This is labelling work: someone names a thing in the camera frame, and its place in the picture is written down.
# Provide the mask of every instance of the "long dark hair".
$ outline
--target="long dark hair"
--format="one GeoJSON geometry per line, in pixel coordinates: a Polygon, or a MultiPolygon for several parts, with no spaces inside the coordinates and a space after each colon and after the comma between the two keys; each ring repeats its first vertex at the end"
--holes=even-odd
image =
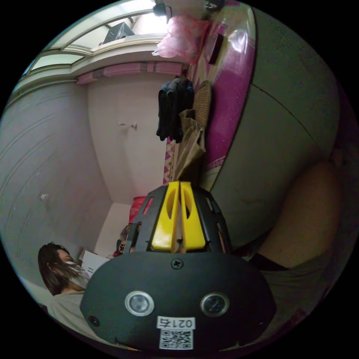
{"type": "Polygon", "coordinates": [[[74,270],[77,265],[64,263],[60,259],[58,249],[62,249],[70,255],[66,248],[51,242],[43,245],[37,256],[42,280],[52,295],[60,294],[68,287],[71,278],[79,276],[79,273],[74,270]]]}

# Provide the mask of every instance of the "yellow plastic part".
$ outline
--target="yellow plastic part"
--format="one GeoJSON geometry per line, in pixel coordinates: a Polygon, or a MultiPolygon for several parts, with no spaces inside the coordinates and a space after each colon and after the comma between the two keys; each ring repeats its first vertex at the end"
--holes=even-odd
{"type": "Polygon", "coordinates": [[[178,200],[180,184],[170,182],[158,218],[152,239],[152,247],[156,251],[175,251],[175,236],[178,216],[178,200]]]}
{"type": "Polygon", "coordinates": [[[181,182],[182,231],[184,251],[202,249],[206,245],[190,182],[181,182]]]}

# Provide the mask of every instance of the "white face mask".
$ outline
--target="white face mask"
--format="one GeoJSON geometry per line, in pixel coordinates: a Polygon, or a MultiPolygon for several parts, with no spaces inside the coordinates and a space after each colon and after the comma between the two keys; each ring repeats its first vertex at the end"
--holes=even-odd
{"type": "MultiPolygon", "coordinates": [[[[67,264],[76,264],[74,262],[66,262],[67,264]]],[[[87,287],[87,283],[90,279],[90,276],[85,271],[85,269],[81,268],[79,265],[77,265],[75,268],[73,268],[77,273],[79,273],[79,276],[77,278],[71,278],[71,281],[77,285],[79,285],[82,288],[87,287]]]]}

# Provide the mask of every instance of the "number label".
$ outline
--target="number label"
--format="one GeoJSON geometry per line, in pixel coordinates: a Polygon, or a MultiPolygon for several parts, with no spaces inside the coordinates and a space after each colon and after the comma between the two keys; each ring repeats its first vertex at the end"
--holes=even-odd
{"type": "Polygon", "coordinates": [[[157,317],[157,329],[183,329],[194,330],[196,328],[196,319],[193,318],[174,318],[157,317]]]}

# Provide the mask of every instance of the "brown paper bag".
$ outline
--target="brown paper bag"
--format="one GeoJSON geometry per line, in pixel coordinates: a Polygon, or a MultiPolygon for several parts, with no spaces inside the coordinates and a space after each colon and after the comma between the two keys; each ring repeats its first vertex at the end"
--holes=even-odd
{"type": "Polygon", "coordinates": [[[194,119],[194,110],[180,114],[183,138],[178,146],[178,160],[172,180],[191,182],[197,186],[205,149],[204,127],[194,119]]]}

